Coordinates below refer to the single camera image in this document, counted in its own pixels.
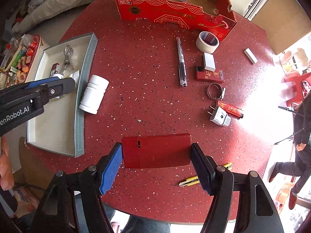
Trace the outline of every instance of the metal bolt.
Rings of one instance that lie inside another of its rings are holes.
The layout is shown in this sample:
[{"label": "metal bolt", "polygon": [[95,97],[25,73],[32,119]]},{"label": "metal bolt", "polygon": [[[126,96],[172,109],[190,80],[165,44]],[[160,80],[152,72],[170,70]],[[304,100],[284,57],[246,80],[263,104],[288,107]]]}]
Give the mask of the metal bolt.
[{"label": "metal bolt", "polygon": [[217,166],[216,169],[219,172],[224,172],[226,170],[226,168],[224,166]]},{"label": "metal bolt", "polygon": [[96,166],[91,165],[87,168],[90,172],[94,172],[96,170]]},{"label": "metal bolt", "polygon": [[64,174],[64,172],[63,172],[62,170],[59,170],[59,171],[56,173],[56,176],[57,176],[57,177],[61,177],[63,174]]},{"label": "metal bolt", "polygon": [[250,175],[254,178],[256,178],[258,176],[258,173],[255,171],[251,171]]}]

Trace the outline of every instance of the white bottle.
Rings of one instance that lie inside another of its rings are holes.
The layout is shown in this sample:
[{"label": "white bottle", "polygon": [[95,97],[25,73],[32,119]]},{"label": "white bottle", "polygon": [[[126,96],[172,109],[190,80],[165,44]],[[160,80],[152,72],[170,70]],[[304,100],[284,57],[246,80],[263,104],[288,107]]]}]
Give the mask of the white bottle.
[{"label": "white bottle", "polygon": [[79,108],[91,114],[97,114],[108,84],[109,81],[93,74],[84,91]]}]

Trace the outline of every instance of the red plastic chair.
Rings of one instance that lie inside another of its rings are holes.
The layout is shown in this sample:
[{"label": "red plastic chair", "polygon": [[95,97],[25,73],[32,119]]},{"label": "red plastic chair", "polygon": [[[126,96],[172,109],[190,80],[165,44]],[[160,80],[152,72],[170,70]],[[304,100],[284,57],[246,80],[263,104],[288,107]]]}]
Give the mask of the red plastic chair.
[{"label": "red plastic chair", "polygon": [[301,86],[301,82],[303,80],[307,80],[311,76],[311,73],[299,75],[299,76],[293,76],[290,78],[285,78],[285,82],[294,82],[295,85],[293,85],[293,91],[296,92],[296,95],[286,101],[287,107],[290,107],[292,103],[300,103],[302,99],[304,98],[304,95],[302,94],[303,88]]}]

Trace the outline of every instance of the roll of tape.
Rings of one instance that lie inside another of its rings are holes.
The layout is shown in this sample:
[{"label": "roll of tape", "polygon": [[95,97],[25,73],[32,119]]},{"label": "roll of tape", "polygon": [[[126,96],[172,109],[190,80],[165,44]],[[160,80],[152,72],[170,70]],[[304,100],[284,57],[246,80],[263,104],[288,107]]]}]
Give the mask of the roll of tape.
[{"label": "roll of tape", "polygon": [[196,41],[197,48],[206,53],[213,53],[219,46],[218,38],[210,32],[201,32]]}]

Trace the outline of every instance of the shoe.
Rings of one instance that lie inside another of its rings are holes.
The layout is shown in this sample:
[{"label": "shoe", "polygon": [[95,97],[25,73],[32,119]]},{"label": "shoe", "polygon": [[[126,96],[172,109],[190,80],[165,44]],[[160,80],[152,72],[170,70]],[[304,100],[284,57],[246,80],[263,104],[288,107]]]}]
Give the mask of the shoe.
[{"label": "shoe", "polygon": [[294,207],[295,207],[295,205],[296,205],[296,202],[297,202],[297,197],[298,197],[297,194],[296,194],[296,196],[295,196],[295,195],[293,195],[293,193],[290,191],[290,200],[289,200],[289,202],[288,202],[288,207],[289,207],[290,210],[294,209]]},{"label": "shoe", "polygon": [[269,182],[272,182],[275,178],[275,176],[279,173],[279,171],[277,170],[276,164],[278,162],[275,162],[273,167],[271,167],[272,171],[270,173],[270,177],[269,177]]}]

